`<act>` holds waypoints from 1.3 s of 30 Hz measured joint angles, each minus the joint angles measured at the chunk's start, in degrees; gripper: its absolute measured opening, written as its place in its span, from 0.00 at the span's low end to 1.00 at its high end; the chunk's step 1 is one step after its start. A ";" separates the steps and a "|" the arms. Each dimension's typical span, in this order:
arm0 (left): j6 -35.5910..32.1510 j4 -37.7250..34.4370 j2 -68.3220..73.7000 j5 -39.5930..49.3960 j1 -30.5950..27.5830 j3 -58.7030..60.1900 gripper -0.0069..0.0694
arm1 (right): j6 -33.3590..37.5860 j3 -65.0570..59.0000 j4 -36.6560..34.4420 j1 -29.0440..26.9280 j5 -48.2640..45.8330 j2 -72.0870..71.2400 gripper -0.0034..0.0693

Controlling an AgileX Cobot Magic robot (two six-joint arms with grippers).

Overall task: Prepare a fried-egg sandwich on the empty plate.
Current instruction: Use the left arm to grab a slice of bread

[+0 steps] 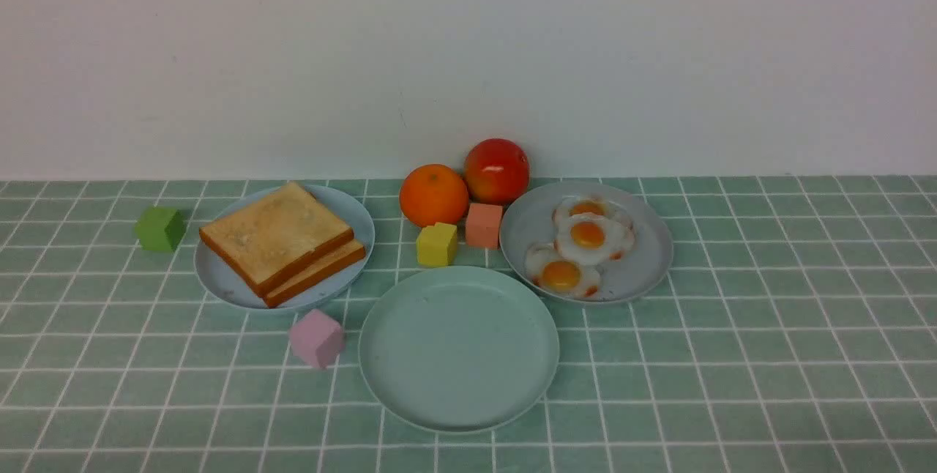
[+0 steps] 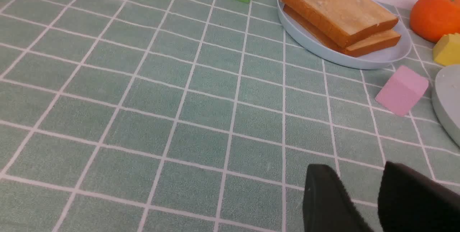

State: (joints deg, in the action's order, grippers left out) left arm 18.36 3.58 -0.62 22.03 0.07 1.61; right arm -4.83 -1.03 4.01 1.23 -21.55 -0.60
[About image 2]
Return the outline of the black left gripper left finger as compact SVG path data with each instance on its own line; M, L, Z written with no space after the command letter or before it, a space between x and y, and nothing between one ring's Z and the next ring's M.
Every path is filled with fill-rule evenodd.
M303 197L306 232L372 232L330 166L307 167Z

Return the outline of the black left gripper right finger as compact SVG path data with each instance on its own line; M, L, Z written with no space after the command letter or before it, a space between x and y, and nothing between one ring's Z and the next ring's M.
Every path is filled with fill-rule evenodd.
M386 162L378 193L385 232L458 232L460 196L402 164Z

